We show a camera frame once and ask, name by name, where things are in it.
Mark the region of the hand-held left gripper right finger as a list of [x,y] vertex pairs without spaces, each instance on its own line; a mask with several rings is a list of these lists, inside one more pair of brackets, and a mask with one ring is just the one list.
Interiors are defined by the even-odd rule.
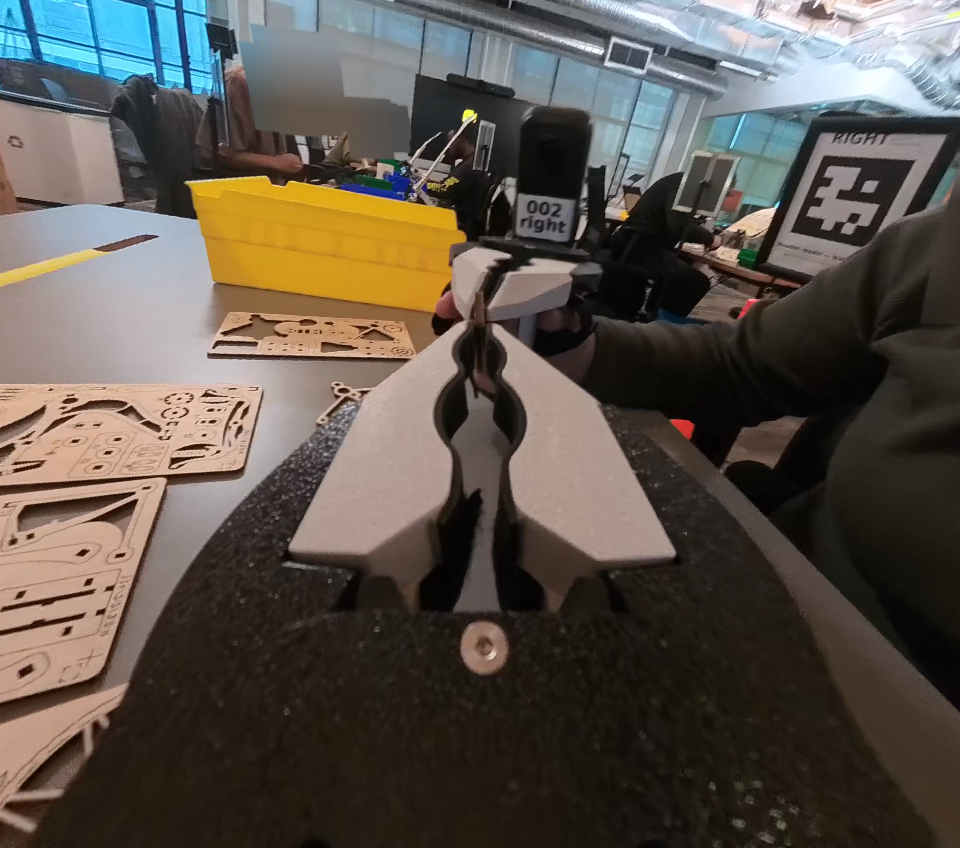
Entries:
[[676,560],[594,397],[501,326],[475,374],[506,440],[491,545],[502,609],[556,611],[578,582]]

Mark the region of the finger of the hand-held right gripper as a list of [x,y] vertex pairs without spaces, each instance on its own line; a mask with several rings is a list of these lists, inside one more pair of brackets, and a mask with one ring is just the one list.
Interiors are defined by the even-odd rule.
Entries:
[[482,293],[491,271],[501,262],[496,250],[467,250],[457,254],[452,262],[450,293],[454,307],[462,320],[468,321],[474,311],[474,301]]
[[555,258],[483,257],[482,325],[534,318],[570,299],[576,264]]

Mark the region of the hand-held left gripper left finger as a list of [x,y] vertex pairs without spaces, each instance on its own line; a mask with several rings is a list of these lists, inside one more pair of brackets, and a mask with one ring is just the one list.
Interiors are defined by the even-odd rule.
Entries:
[[482,506],[452,444],[473,353],[469,328],[453,327],[366,395],[290,542],[293,561],[384,578],[414,610],[456,608]]

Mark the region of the small wooden parts card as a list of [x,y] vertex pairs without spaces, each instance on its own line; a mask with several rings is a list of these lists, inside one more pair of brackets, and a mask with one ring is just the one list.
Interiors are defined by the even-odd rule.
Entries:
[[489,338],[487,310],[483,289],[474,296],[470,317],[470,338],[472,344],[472,362],[470,368],[474,394],[494,398],[496,387],[488,371]]

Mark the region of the person's right forearm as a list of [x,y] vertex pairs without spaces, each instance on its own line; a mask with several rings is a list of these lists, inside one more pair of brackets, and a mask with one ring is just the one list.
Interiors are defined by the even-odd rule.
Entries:
[[599,401],[695,423],[755,425],[861,403],[902,280],[866,253],[735,326],[599,321],[582,386]]

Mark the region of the loose wooden model part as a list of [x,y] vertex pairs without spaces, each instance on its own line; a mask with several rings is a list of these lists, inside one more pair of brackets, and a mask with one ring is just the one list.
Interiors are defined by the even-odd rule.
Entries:
[[325,409],[316,421],[318,426],[327,424],[341,409],[361,403],[375,387],[353,387],[343,382],[332,382],[330,385],[333,398],[330,406]]

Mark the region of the wooden sheet with slotted parts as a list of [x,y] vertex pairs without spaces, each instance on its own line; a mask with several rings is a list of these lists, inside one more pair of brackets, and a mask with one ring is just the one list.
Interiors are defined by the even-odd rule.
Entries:
[[101,674],[165,488],[157,478],[2,495],[3,704]]

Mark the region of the person's right hand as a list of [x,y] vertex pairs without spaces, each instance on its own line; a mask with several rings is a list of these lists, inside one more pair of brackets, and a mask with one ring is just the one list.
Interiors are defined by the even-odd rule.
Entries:
[[[438,299],[431,327],[436,336],[462,320],[451,291]],[[597,339],[593,317],[568,305],[539,313],[534,352],[569,380],[583,387],[594,361]]]

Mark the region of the yellow plastic bin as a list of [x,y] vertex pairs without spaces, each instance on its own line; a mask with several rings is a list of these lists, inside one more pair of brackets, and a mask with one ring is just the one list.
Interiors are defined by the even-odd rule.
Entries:
[[219,284],[431,312],[466,241],[436,206],[265,177],[187,186]]

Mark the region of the wooden sheet with curved cutouts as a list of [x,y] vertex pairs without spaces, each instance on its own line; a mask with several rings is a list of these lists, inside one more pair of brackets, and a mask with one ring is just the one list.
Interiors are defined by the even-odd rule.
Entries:
[[256,386],[4,385],[1,485],[243,470],[261,400]]

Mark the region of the monitor on stand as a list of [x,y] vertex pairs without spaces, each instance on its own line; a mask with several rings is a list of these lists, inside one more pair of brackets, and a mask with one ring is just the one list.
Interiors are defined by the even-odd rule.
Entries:
[[714,218],[732,187],[740,160],[730,153],[694,151],[672,209],[695,218]]

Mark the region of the wooden sheet with large cutouts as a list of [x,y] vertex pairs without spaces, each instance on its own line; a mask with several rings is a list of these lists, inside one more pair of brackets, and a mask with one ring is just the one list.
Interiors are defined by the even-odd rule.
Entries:
[[406,361],[416,356],[402,322],[231,312],[208,354],[268,359]]

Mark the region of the framed black white marker sign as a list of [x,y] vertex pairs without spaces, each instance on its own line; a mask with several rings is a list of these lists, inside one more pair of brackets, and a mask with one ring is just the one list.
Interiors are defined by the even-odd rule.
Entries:
[[787,174],[757,268],[809,283],[927,209],[958,146],[958,117],[818,116]]

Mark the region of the person's torso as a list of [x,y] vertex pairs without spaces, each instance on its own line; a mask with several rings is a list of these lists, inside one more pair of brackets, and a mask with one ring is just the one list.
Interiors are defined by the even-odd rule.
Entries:
[[796,545],[958,706],[958,218],[927,211],[742,320],[746,426],[839,413]]

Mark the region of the yellow tape strip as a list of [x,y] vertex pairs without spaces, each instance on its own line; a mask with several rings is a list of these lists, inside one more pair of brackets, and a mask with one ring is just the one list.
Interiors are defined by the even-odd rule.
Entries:
[[86,249],[10,269],[1,273],[0,285],[3,288],[32,278],[38,278],[47,274],[52,274],[68,267],[72,267],[93,259],[95,260],[103,256],[104,253],[105,252],[97,249]]

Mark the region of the wooden sheet with wheels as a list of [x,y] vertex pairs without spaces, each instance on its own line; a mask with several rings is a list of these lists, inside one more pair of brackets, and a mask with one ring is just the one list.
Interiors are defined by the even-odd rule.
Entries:
[[1,729],[1,843],[30,846],[90,760],[128,683],[8,721]]

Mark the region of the black wall screen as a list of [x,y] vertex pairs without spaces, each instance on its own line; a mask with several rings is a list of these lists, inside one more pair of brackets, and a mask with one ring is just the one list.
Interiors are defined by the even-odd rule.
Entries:
[[518,170],[520,132],[531,102],[513,89],[457,75],[436,79],[416,75],[411,110],[410,154],[435,161],[458,130],[464,116],[476,115],[467,128],[481,168],[514,177]]

